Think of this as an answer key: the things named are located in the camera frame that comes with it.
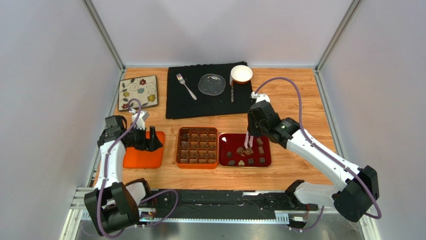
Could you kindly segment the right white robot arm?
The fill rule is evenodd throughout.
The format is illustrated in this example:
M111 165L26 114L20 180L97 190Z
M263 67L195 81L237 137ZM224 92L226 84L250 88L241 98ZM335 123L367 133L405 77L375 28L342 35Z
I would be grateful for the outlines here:
M299 155L331 181L331 185L295 181L289 190L300 203L335 208L354 223L367 216L371 207L377 206L379 180L373 167L359 167L340 157L294 119L280 118L266 100L252 105L247 118L250 135L267 137L272 143Z

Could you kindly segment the pink handled metal tongs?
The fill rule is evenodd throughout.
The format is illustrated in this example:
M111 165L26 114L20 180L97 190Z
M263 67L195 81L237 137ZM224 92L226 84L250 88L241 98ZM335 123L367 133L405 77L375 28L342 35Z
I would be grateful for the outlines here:
M244 139L244 148L248 149L248 148L252 148L253 147L253 141L254 141L254 136L251 135L248 131L245 134L245 139Z

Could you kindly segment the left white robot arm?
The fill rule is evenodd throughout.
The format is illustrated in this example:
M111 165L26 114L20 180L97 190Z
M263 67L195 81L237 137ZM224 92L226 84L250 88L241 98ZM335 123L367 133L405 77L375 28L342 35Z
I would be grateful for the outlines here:
M123 161L127 148L155 152L163 147L155 127L146 129L146 111L135 113L127 127L122 115L105 119L105 129L97 141L101 153L99 179L93 190L84 195L84 205L97 233L110 239L139 223L139 204L148 195L144 178L128 184L122 182Z

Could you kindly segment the orange chocolate box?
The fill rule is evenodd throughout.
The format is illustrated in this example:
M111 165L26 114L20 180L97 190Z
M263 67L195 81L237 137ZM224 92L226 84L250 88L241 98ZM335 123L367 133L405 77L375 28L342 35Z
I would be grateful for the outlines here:
M218 166L218 130L214 127L182 127L177 138L175 162L180 169L212 170ZM189 142L182 147L181 141Z

